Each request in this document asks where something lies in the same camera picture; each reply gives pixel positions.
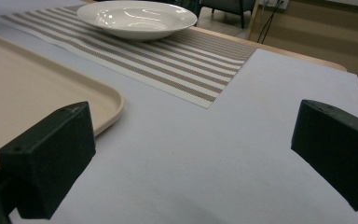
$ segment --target white plate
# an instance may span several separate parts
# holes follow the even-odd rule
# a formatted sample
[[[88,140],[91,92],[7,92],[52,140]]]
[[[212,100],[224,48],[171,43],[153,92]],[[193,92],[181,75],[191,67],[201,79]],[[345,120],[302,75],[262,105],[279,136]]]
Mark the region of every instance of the white plate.
[[[77,16],[120,38],[156,40],[194,25],[191,11],[173,5],[146,1],[107,1],[81,7]]]

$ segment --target cable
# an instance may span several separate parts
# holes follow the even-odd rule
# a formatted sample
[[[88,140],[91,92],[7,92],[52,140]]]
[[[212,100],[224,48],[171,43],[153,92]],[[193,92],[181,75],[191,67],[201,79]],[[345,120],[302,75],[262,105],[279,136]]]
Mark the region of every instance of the cable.
[[[263,29],[261,30],[259,37],[257,38],[257,43],[259,43],[260,38],[261,38],[261,36],[262,36],[264,30],[266,29],[266,27],[268,27],[266,33],[264,34],[264,37],[263,37],[263,40],[262,40],[261,44],[264,43],[264,40],[266,39],[267,33],[269,32],[269,27],[270,27],[270,25],[272,24],[272,20],[273,20],[273,18],[274,18],[275,12],[278,10],[279,6],[280,6],[282,3],[283,3],[283,0],[279,0],[279,1],[277,2],[277,4],[275,5],[275,8],[274,8],[274,10],[272,11],[271,16],[269,17],[268,21],[266,22],[266,24],[264,25]]]
[[[264,0],[263,2],[263,10],[261,11],[261,21],[260,21],[260,24],[263,24],[263,19],[264,19],[264,8],[266,7],[267,3],[269,1],[268,0]]]

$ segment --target striped placemat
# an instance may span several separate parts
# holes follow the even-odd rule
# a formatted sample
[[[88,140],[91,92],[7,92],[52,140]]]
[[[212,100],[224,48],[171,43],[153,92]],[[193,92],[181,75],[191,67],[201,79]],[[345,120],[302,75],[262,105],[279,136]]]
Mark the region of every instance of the striped placemat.
[[[121,40],[80,20],[79,7],[3,15],[0,22],[205,108],[255,52],[191,29],[154,42]]]

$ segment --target wall outlet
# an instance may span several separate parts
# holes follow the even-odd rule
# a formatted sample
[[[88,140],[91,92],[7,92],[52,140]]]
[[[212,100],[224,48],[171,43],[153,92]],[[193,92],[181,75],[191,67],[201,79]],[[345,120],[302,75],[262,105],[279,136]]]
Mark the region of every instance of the wall outlet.
[[[258,4],[263,6],[265,3],[267,3],[266,7],[275,7],[277,5],[278,1],[279,0],[259,0]],[[282,0],[282,3],[279,5],[278,8],[286,9],[288,3],[289,3],[289,0]]]

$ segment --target beige tray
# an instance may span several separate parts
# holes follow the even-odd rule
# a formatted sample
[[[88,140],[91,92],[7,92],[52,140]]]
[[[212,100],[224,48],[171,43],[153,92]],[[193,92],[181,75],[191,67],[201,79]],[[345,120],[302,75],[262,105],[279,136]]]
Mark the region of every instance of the beige tray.
[[[88,101],[95,135],[124,105],[112,87],[0,38],[0,147],[65,105]]]

